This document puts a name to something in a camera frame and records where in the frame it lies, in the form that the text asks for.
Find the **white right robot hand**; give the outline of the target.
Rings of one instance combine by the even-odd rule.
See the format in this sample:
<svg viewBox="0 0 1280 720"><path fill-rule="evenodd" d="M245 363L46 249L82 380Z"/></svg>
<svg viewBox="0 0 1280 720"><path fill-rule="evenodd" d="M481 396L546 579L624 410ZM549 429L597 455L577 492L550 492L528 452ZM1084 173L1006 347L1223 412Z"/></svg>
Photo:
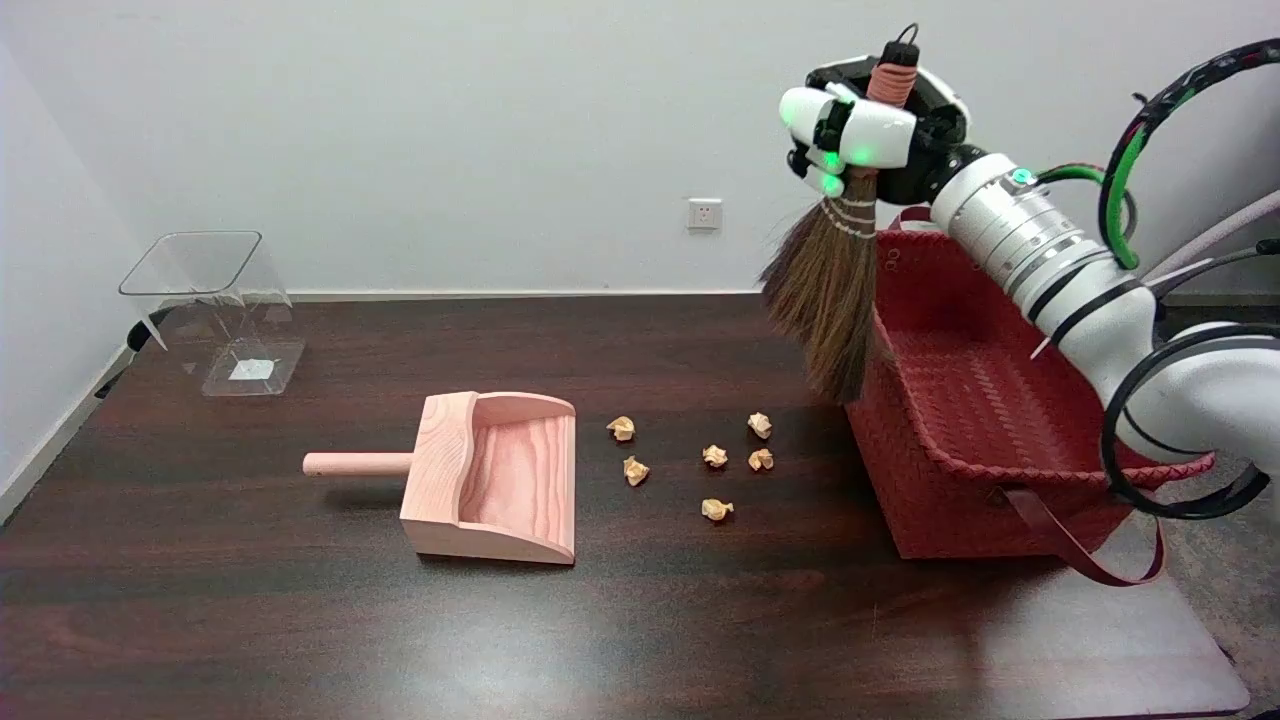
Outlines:
<svg viewBox="0 0 1280 720"><path fill-rule="evenodd" d="M970 113L945 81L922 67L865 55L812 70L780 100L794 141L790 170L836 199L858 169L877 174L876 196L895 205L933 202L963 168L984 156L966 141Z"/></svg>

